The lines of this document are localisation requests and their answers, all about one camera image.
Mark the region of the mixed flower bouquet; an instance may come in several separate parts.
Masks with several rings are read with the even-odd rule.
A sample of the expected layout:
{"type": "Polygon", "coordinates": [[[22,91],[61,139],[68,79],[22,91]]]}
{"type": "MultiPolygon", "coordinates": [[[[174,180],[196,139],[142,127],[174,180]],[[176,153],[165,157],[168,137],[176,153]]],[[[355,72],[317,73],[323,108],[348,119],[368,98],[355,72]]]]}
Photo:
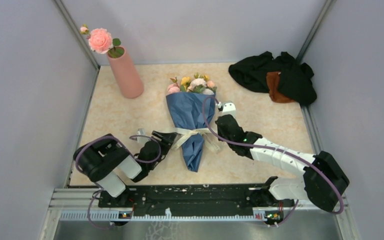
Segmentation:
{"type": "Polygon", "coordinates": [[[199,74],[198,72],[196,72],[193,77],[172,77],[170,80],[172,83],[166,90],[168,95],[175,93],[214,95],[218,90],[218,86],[210,80],[208,75],[199,74]]]}

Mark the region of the cream ribbon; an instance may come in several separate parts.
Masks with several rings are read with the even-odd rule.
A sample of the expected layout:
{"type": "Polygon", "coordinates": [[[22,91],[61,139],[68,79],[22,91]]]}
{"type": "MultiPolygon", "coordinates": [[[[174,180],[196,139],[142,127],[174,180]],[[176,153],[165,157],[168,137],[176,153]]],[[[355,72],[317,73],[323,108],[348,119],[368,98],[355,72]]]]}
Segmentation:
{"type": "Polygon", "coordinates": [[[173,128],[173,132],[180,135],[180,138],[176,140],[171,149],[177,150],[179,149],[190,137],[194,135],[201,135],[204,138],[204,146],[209,149],[211,152],[218,154],[221,151],[221,147],[210,138],[210,130],[206,128],[198,128],[198,129],[184,129],[184,128],[173,128]]]}

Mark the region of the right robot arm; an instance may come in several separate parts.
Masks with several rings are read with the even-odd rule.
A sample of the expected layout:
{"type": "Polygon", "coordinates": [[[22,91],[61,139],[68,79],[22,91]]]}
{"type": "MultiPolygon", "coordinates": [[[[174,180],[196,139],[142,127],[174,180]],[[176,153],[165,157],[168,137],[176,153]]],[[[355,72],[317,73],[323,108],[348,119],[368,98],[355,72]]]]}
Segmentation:
{"type": "Polygon", "coordinates": [[[304,200],[325,212],[337,214],[344,208],[342,195],[350,181],[335,158],[326,151],[303,153],[275,144],[259,133],[244,131],[230,115],[216,121],[217,135],[241,157],[271,164],[295,178],[271,177],[264,184],[261,199],[267,206],[280,200],[304,200]]]}

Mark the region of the blue wrapping paper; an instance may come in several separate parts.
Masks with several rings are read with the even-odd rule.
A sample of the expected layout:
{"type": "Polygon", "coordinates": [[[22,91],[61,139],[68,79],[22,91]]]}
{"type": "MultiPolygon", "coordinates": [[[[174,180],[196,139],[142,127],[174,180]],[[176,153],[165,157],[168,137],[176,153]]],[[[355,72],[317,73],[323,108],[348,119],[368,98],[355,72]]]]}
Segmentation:
{"type": "MultiPolygon", "coordinates": [[[[206,128],[216,110],[214,95],[207,97],[206,94],[192,92],[168,94],[165,99],[174,126],[185,130],[206,128]]],[[[196,133],[181,145],[183,160],[189,171],[199,170],[204,144],[204,137],[196,133]]]]}

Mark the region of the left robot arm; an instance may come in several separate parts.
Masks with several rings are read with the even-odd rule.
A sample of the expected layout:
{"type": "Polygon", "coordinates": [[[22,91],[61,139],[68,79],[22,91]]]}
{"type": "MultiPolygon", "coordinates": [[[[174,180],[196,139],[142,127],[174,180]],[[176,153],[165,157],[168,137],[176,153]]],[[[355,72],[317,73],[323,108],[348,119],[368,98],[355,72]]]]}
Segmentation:
{"type": "Polygon", "coordinates": [[[73,154],[74,166],[106,191],[112,203],[124,207],[129,203],[130,193],[114,170],[120,170],[135,183],[143,180],[165,159],[177,136],[176,132],[158,131],[148,136],[140,128],[129,137],[143,145],[138,153],[133,154],[118,138],[108,133],[79,147],[73,154]]]}

